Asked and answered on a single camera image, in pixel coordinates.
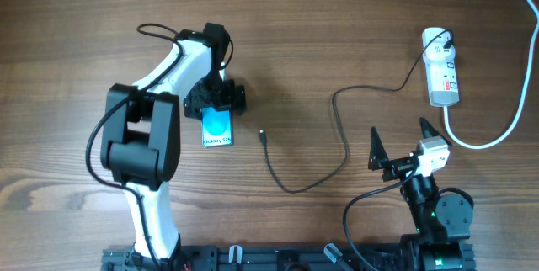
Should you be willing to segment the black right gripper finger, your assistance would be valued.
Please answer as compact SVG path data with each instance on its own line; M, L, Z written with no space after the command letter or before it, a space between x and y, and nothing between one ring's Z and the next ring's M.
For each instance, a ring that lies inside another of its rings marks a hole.
M425 117L419 118L420 129L424 139L440 136L438 130L436 130Z
M385 148L382 144L382 140L375 126L370 129L371 133L371 149L369 155L368 168L370 170L379 170L388 168L389 159Z

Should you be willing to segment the Galaxy smartphone with teal screen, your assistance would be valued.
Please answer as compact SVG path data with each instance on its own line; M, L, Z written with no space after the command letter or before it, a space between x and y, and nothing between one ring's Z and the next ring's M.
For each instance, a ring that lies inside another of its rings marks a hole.
M233 143L230 110L202 109L202 144L205 148L230 146Z

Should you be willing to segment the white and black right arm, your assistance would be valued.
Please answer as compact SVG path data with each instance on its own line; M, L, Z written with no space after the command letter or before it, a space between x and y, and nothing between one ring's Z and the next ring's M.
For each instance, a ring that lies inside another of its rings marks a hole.
M385 182L397 180L416 227L401 237L399 270L475 270L471 236L474 202L458 188L440 189L434 173L446 166L451 143L426 118L419 120L423 138L408 156L390 159L371 127L368 168L383 171Z

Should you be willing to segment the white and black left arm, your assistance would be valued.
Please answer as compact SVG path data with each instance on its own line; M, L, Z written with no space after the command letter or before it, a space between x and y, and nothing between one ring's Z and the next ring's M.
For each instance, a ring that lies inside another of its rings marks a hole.
M223 72L233 55L225 27L208 23L201 32L173 31L172 49L146 77L133 85L116 83L104 116L88 139L101 136L100 160L110 170L109 186L124 192L136 241L128 257L135 270L182 267L181 237L173 222L169 182L179 165L180 118L206 122L225 117L221 140L232 141L232 114L247 109L245 88Z

